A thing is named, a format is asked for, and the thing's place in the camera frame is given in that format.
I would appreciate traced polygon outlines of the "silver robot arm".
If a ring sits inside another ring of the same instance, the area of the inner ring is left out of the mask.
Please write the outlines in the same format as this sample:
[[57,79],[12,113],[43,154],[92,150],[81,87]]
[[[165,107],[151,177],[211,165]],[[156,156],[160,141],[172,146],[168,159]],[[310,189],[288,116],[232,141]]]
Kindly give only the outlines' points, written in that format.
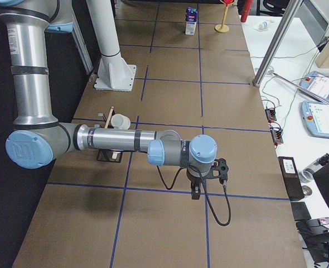
[[18,109],[5,147],[18,166],[38,169],[74,150],[142,152],[152,165],[186,170],[193,199],[204,191],[206,179],[219,177],[217,144],[208,135],[186,141],[171,130],[142,131],[120,125],[95,128],[61,123],[53,115],[45,32],[73,30],[71,1],[0,1],[0,19],[7,26]]

